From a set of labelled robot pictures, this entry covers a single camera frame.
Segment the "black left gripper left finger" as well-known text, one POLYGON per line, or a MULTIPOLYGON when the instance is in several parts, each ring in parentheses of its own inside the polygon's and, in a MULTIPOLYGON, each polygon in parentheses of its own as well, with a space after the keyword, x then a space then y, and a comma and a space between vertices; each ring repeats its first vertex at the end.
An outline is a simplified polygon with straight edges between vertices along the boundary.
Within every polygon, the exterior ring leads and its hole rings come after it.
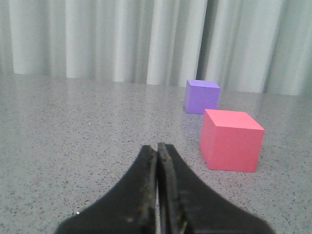
POLYGON ((157 153, 141 147, 122 179, 101 199, 64 222, 57 234, 154 234, 157 153))

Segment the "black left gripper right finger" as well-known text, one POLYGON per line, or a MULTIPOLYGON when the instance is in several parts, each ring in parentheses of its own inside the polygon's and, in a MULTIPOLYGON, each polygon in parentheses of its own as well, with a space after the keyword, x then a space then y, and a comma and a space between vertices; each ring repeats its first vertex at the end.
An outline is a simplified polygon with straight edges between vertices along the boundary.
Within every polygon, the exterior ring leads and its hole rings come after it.
POLYGON ((265 220, 207 186, 172 144, 158 144, 158 191, 162 234, 274 233, 265 220))

